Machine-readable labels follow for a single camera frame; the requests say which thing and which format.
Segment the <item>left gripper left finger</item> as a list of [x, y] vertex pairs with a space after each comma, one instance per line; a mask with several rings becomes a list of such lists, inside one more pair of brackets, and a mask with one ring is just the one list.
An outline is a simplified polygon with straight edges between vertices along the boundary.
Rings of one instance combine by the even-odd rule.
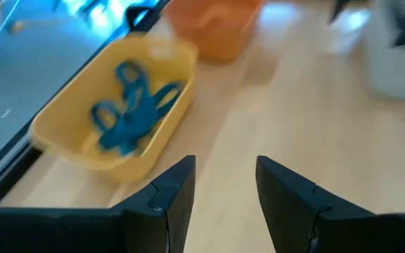
[[110, 208], [0, 207], [0, 253], [183, 253], [194, 195], [186, 156]]

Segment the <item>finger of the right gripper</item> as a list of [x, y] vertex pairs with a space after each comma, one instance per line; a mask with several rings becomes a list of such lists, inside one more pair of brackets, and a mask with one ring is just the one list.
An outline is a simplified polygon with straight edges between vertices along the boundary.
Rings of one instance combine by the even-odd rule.
[[330, 17], [330, 23], [335, 22], [338, 16], [341, 14], [349, 0], [334, 0], [334, 7]]

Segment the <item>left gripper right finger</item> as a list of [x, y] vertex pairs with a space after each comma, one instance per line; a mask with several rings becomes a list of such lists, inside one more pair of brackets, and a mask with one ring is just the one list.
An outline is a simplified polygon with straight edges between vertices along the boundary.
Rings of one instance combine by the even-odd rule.
[[257, 192], [276, 253], [405, 253], [405, 214], [374, 214], [267, 156]]

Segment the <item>blue rubber band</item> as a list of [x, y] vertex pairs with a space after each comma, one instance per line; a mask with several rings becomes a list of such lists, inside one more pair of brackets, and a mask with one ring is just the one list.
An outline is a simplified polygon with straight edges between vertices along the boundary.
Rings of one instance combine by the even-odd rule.
[[101, 132], [110, 130], [120, 117], [116, 104], [110, 100], [98, 102], [91, 108], [91, 118]]
[[149, 78], [146, 71], [138, 63], [128, 60], [116, 67], [115, 75], [122, 85], [123, 101], [127, 102], [128, 108], [134, 108], [142, 93], [148, 93]]
[[128, 108], [126, 105], [125, 110], [119, 110], [121, 117], [110, 130], [99, 130], [100, 148], [104, 151], [117, 148], [121, 155], [135, 151], [138, 141], [149, 135], [155, 125], [172, 109], [183, 87], [180, 82], [171, 82], [154, 94], [149, 89], [148, 93], [143, 92], [134, 108]]

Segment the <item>white plastic basket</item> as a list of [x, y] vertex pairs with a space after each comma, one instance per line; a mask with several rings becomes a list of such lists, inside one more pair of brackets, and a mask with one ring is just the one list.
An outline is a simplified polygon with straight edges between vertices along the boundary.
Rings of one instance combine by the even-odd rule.
[[382, 95], [405, 100], [405, 46], [393, 47], [398, 33], [390, 13], [392, 0], [374, 0], [364, 28], [368, 85]]

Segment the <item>yellow plastic basket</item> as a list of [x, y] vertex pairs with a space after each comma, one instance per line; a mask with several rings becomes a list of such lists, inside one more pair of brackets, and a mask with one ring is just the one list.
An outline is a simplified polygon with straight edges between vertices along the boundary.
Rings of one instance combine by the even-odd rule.
[[[122, 102], [122, 87], [115, 68], [133, 60], [145, 71], [150, 92], [173, 81], [182, 83], [170, 111], [140, 140], [138, 155], [103, 152], [100, 133], [91, 119], [91, 107], [102, 100]], [[195, 96], [193, 83], [198, 50], [190, 42], [133, 33], [108, 44], [34, 118], [29, 134], [32, 145], [74, 162], [118, 183], [144, 178], [179, 125]]]

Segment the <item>orange plastic basket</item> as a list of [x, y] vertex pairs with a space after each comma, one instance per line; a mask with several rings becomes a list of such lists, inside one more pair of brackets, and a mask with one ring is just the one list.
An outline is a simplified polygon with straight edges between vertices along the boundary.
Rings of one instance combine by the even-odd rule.
[[164, 16], [176, 36], [194, 43], [201, 59], [238, 57], [257, 28], [267, 0], [170, 0]]

